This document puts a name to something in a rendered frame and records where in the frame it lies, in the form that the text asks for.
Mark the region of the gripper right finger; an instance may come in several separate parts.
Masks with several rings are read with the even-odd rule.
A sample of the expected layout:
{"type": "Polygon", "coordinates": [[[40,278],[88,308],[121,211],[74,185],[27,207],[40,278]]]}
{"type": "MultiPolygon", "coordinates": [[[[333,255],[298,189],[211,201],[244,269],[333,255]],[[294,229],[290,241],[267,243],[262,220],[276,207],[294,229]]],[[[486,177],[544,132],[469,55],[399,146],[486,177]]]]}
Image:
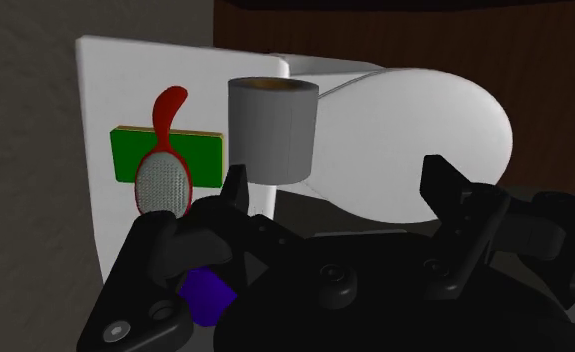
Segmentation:
{"type": "Polygon", "coordinates": [[[424,157],[420,195],[442,223],[432,240],[446,272],[431,282],[431,297],[459,297],[475,268],[507,252],[518,255],[563,308],[575,306],[575,196],[539,192],[522,201],[469,181],[440,155],[424,157]]]}

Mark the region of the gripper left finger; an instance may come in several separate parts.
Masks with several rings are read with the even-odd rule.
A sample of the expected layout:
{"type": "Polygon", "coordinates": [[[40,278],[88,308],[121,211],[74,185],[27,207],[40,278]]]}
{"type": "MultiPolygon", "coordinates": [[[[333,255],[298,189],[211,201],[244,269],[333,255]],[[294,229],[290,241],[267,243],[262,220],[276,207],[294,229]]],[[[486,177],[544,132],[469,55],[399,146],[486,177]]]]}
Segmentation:
{"type": "Polygon", "coordinates": [[[232,165],[217,196],[189,212],[139,216],[76,344],[76,352],[177,352],[192,337],[187,302],[178,294],[189,271],[219,265],[227,286],[247,287],[243,255],[268,266],[283,262],[298,235],[264,215],[249,216],[246,168],[232,165]]]}

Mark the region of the blue purple block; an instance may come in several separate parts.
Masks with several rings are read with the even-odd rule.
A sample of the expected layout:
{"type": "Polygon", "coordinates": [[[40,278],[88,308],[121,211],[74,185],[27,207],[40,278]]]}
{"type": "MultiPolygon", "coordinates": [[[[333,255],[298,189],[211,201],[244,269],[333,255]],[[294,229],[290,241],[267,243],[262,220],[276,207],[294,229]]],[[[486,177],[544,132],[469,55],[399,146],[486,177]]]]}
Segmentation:
{"type": "Polygon", "coordinates": [[[216,326],[237,294],[207,267],[186,273],[178,294],[190,310],[192,320],[202,327],[216,326]]]}

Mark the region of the red hairbrush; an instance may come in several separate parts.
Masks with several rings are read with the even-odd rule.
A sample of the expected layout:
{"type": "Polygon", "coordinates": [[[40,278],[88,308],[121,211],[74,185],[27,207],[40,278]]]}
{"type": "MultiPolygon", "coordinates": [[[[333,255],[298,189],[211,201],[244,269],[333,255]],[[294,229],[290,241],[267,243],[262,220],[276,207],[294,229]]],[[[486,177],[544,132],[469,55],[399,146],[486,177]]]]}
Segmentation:
{"type": "Polygon", "coordinates": [[[170,142],[176,113],[188,97],[181,86],[165,89],[155,100],[152,125],[155,146],[142,158],[135,177],[134,194],[141,214],[170,211],[183,216],[192,203],[192,179],[185,159],[170,142]]]}

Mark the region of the green sponge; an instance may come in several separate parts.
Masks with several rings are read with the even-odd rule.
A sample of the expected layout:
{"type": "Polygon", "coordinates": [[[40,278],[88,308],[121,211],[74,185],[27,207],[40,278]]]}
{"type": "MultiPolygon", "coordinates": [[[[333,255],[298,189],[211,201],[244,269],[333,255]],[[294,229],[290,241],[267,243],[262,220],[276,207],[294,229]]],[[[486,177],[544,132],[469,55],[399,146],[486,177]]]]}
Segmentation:
{"type": "MultiPolygon", "coordinates": [[[[188,165],[195,187],[220,188],[224,176],[224,136],[215,132],[172,129],[169,140],[188,165]]],[[[110,131],[115,179],[133,183],[143,157],[157,144],[152,128],[118,126],[110,131]]]]}

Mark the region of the grey toilet paper roll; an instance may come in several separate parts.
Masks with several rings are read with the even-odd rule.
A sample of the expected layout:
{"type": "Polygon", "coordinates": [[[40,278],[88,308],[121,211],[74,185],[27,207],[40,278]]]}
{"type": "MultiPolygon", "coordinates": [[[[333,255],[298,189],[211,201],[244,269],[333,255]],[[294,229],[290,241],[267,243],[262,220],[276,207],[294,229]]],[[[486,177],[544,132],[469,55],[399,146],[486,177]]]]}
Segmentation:
{"type": "Polygon", "coordinates": [[[228,82],[229,163],[250,183],[294,184],[311,173],[319,86],[278,77],[228,82]]]}

